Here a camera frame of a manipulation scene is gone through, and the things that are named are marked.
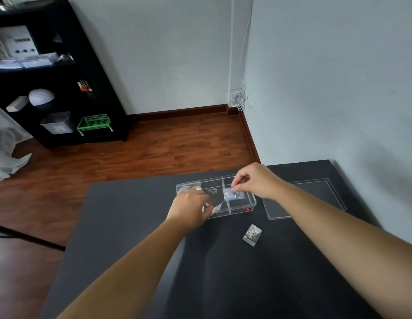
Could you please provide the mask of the person's right hand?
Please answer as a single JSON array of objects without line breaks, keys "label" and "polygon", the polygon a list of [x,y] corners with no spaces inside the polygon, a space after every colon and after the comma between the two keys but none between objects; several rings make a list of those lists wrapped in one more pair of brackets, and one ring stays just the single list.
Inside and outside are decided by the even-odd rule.
[{"label": "person's right hand", "polygon": [[231,187],[235,185],[249,185],[250,192],[260,198],[277,200],[289,184],[276,176],[267,166],[253,162],[237,172]]}]

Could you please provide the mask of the person's left hand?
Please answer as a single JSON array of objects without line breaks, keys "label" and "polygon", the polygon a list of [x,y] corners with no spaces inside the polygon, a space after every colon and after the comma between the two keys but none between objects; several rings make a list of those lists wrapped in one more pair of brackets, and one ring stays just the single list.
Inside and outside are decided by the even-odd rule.
[{"label": "person's left hand", "polygon": [[194,230],[208,219],[209,217],[196,216],[192,211],[192,188],[176,195],[166,217],[167,221],[186,232]]}]

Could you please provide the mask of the small holographic zip bag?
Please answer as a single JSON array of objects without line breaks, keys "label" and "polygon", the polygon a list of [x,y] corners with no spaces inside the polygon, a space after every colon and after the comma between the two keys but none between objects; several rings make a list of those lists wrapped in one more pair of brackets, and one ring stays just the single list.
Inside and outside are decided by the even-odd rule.
[{"label": "small holographic zip bag", "polygon": [[232,187],[223,188],[223,195],[225,201],[234,201],[239,199],[245,199],[245,194],[243,191],[236,192]]}]

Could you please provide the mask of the person's left forearm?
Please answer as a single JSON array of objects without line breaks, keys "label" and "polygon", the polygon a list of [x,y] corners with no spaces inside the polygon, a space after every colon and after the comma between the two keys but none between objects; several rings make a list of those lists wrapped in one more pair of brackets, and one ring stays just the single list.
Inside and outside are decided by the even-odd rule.
[{"label": "person's left forearm", "polygon": [[136,319],[153,297],[172,255],[198,226],[167,218],[90,284],[56,319]]}]

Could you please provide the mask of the person's right forearm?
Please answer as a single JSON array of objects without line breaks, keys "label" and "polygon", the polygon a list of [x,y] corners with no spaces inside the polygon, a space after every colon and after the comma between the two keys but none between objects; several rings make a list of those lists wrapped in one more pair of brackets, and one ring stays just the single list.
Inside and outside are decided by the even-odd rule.
[{"label": "person's right forearm", "polygon": [[276,200],[383,318],[412,319],[412,245],[291,184]]}]

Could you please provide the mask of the clear plastic compartment box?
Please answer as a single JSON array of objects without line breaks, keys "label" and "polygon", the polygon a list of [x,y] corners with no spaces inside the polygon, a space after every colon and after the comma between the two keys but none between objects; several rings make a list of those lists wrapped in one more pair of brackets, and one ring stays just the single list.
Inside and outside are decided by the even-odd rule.
[{"label": "clear plastic compartment box", "polygon": [[209,179],[179,183],[176,185],[176,192],[178,194],[182,191],[187,191],[190,188],[195,187],[197,189],[202,189],[206,194],[210,196],[213,206],[217,206],[218,204],[224,201],[220,208],[220,211],[212,214],[210,218],[240,214],[243,213],[243,209],[250,207],[252,207],[252,210],[254,210],[257,201],[256,197],[251,192],[244,191],[245,199],[239,199],[234,201],[224,200],[223,188],[231,187],[231,183],[234,177],[235,174],[227,175],[224,177],[214,177]]}]

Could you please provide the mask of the small zip bag of beads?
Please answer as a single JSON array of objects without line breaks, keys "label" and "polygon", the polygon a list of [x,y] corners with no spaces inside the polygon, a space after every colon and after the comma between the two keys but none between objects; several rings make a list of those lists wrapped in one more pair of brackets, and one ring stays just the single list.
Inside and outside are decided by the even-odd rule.
[{"label": "small zip bag of beads", "polygon": [[247,242],[250,246],[255,246],[262,230],[254,224],[251,224],[243,236],[243,241]]}]

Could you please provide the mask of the green plastic basket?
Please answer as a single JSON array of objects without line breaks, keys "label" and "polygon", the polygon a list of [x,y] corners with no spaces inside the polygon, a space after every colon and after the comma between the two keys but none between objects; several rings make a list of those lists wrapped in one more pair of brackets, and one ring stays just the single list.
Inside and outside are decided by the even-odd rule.
[{"label": "green plastic basket", "polygon": [[87,131],[105,128],[108,128],[111,132],[114,132],[111,126],[111,120],[107,114],[97,114],[82,117],[76,127],[77,131],[81,134],[81,136],[85,136],[85,132]]}]

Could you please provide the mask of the black shelf unit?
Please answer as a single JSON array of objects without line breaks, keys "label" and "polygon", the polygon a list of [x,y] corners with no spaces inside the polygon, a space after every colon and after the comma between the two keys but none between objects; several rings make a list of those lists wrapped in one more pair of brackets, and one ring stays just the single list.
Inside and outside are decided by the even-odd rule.
[{"label": "black shelf unit", "polygon": [[[0,69],[0,109],[45,148],[108,141],[125,141],[129,118],[91,46],[69,0],[41,0],[13,7],[0,6],[0,27],[28,27],[39,54],[70,54],[74,63],[56,63],[37,68]],[[0,56],[6,59],[0,45]],[[85,80],[92,92],[82,92],[77,84]],[[55,94],[54,107],[38,111],[29,102],[19,112],[6,107],[34,89]],[[114,132],[108,128],[53,135],[40,122],[50,113],[70,111],[76,127],[82,117],[107,114]]]}]

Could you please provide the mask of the black stand leg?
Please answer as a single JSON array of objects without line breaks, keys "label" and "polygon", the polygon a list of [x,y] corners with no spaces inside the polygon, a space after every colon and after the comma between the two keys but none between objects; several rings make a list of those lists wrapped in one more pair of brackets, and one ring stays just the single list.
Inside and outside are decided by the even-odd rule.
[{"label": "black stand leg", "polygon": [[62,245],[59,245],[59,244],[56,244],[56,243],[53,243],[47,240],[43,240],[38,237],[25,234],[20,231],[13,230],[13,229],[1,226],[1,225],[0,225],[0,239],[19,239],[22,241],[26,241],[29,243],[33,243],[39,246],[47,247],[47,248],[61,251],[61,252],[65,252],[66,250],[65,246],[62,246]]}]

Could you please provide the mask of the white dome lamp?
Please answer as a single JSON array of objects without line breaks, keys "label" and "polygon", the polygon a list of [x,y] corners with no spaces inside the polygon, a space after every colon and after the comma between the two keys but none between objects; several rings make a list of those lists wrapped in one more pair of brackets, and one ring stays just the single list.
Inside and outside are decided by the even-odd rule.
[{"label": "white dome lamp", "polygon": [[54,107],[55,94],[47,89],[34,89],[29,92],[28,99],[38,111],[49,111]]}]

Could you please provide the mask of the white plastic bag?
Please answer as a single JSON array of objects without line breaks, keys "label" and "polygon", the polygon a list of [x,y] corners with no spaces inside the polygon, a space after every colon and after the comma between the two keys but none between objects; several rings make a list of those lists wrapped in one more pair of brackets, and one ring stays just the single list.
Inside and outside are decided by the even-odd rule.
[{"label": "white plastic bag", "polygon": [[29,139],[16,128],[0,128],[0,181],[14,175],[19,169],[28,164],[32,154],[22,158],[12,157],[16,145]]}]

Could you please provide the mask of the small white box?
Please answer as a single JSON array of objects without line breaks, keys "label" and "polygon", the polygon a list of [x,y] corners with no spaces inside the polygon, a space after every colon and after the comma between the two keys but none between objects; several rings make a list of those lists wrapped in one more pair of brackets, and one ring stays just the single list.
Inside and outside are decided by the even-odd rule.
[{"label": "small white box", "polygon": [[17,99],[15,99],[11,104],[9,104],[6,107],[6,111],[10,113],[19,112],[24,107],[26,107],[28,103],[29,103],[29,98],[27,96],[19,96]]}]

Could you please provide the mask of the white papers pile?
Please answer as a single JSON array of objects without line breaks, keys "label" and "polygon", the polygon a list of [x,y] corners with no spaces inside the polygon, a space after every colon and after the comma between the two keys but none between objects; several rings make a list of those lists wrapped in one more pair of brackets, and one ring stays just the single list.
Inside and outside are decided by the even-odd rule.
[{"label": "white papers pile", "polygon": [[0,60],[0,69],[37,68],[63,62],[74,63],[75,61],[70,54],[45,53],[22,58],[2,59]]}]

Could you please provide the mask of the white printed carton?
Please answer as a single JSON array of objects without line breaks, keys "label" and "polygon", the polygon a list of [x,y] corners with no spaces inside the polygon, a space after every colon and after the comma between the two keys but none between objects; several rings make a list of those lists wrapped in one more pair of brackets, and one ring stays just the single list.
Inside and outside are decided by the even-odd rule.
[{"label": "white printed carton", "polygon": [[34,39],[25,25],[0,27],[0,45],[7,58],[39,55]]}]

